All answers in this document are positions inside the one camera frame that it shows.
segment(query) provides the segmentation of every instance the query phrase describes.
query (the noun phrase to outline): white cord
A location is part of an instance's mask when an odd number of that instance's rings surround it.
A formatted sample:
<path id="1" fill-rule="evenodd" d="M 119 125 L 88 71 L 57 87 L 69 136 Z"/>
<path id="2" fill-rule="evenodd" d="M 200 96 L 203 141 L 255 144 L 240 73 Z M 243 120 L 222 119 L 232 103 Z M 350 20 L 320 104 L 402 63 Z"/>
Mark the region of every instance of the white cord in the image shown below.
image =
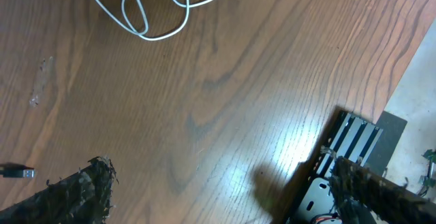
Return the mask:
<path id="1" fill-rule="evenodd" d="M 173 2 L 175 3 L 175 4 L 177 4 L 178 6 L 180 6 L 180 7 L 183 7 L 183 8 L 185 8 L 186 10 L 185 10 L 185 19 L 183 20 L 183 22 L 182 22 L 182 24 L 180 24 L 180 26 L 178 26 L 177 28 L 175 28 L 175 30 L 173 30 L 173 31 L 171 31 L 171 32 L 169 32 L 169 33 L 167 33 L 167 34 L 165 34 L 165 35 L 162 35 L 162 36 L 159 36 L 159 37 L 146 37 L 145 36 L 145 33 L 147 33 L 148 31 L 149 31 L 149 22 L 148 22 L 148 20 L 147 20 L 147 17 L 146 17 L 146 13 L 145 13 L 145 10 L 144 10 L 144 7 L 142 6 L 142 3 L 141 3 L 141 0 L 136 0 L 136 3 L 138 4 L 138 7 L 139 7 L 139 10 L 140 10 L 140 12 L 141 12 L 141 15 L 142 15 L 142 19 L 143 19 L 143 21 L 144 21 L 144 30 L 143 31 L 141 31 L 141 32 L 138 32 L 138 30 L 136 30 L 135 29 L 135 27 L 132 25 L 132 23 L 130 22 L 130 20 L 129 20 L 129 18 L 127 17 L 127 14 L 125 13 L 125 0 L 121 0 L 121 11 L 122 11 L 122 13 L 123 13 L 123 17 L 124 17 L 124 20 L 125 20 L 125 22 L 129 25 L 129 27 L 126 27 L 126 25 L 124 25 L 120 20 L 118 20 L 112 13 L 110 13 L 110 11 L 106 8 L 106 7 L 104 7 L 104 5 L 103 5 L 103 3 L 101 3 L 101 1 L 100 0 L 95 0 L 95 2 L 97 2 L 97 4 L 116 22 L 116 23 L 118 23 L 118 25 L 120 25 L 120 26 L 122 26 L 126 31 L 128 31 L 128 32 L 130 32 L 130 33 L 132 33 L 132 34 L 134 34 L 134 35 L 137 35 L 138 37 L 141 37 L 142 39 L 145 39 L 145 40 L 147 40 L 147 41 L 157 41 L 157 40 L 162 40 L 162 39 L 165 39 L 165 38 L 167 38 L 167 37 L 171 37 L 171 36 L 173 36 L 174 34 L 176 34 L 176 33 L 178 33 L 179 31 L 181 31 L 182 29 L 183 29 L 183 27 L 186 25 L 186 22 L 188 21 L 188 18 L 189 18 L 189 9 L 190 8 L 192 8 L 192 7 L 198 7 L 198 6 L 200 6 L 200 5 L 204 5 L 204 4 L 207 4 L 207 3 L 210 3 L 211 1 L 214 1 L 214 0 L 203 0 L 203 1 L 200 1 L 200 2 L 197 2 L 197 3 L 193 3 L 193 4 L 190 4 L 190 2 L 189 2 L 189 0 L 186 0 L 186 4 L 182 4 L 182 3 L 180 3 L 179 1 L 177 1 L 177 0 L 173 0 Z"/>

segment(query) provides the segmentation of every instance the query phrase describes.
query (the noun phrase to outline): gray floor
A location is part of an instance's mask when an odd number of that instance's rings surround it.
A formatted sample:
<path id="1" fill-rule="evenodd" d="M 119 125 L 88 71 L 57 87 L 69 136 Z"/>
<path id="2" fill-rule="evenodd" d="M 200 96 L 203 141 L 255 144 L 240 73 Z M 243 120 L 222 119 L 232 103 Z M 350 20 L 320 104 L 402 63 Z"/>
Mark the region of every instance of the gray floor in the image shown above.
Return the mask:
<path id="1" fill-rule="evenodd" d="M 388 164 L 386 178 L 417 193 L 418 180 L 428 170 L 421 155 L 436 149 L 436 21 L 422 40 L 385 111 L 407 120 L 407 126 Z"/>

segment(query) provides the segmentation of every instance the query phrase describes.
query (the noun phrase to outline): wooden surface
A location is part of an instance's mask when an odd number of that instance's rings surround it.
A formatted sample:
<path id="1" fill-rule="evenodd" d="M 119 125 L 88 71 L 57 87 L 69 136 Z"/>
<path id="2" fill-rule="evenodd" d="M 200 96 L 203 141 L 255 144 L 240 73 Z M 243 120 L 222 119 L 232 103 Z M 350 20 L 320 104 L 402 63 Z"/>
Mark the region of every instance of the wooden surface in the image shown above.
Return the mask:
<path id="1" fill-rule="evenodd" d="M 121 0 L 102 1 L 120 15 Z M 143 2 L 152 35 L 183 15 Z M 110 223 L 268 223 L 337 106 L 377 120 L 436 0 L 217 0 L 162 42 L 93 0 L 0 0 L 0 12 L 0 160 L 38 170 L 0 179 L 2 208 L 108 155 Z"/>

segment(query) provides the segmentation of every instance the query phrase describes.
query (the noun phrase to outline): scuff mark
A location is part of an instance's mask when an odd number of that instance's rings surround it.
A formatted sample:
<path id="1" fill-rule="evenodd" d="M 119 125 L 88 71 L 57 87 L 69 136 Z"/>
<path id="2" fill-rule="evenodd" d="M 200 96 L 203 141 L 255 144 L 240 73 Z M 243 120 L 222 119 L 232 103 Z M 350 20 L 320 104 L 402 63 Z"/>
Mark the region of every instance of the scuff mark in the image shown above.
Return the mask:
<path id="1" fill-rule="evenodd" d="M 33 108 L 40 104 L 42 96 L 44 95 L 44 89 L 50 79 L 54 62 L 55 59 L 53 57 L 50 57 L 48 61 L 44 59 L 36 73 L 35 81 L 33 82 L 32 96 L 29 100 L 29 104 Z"/>

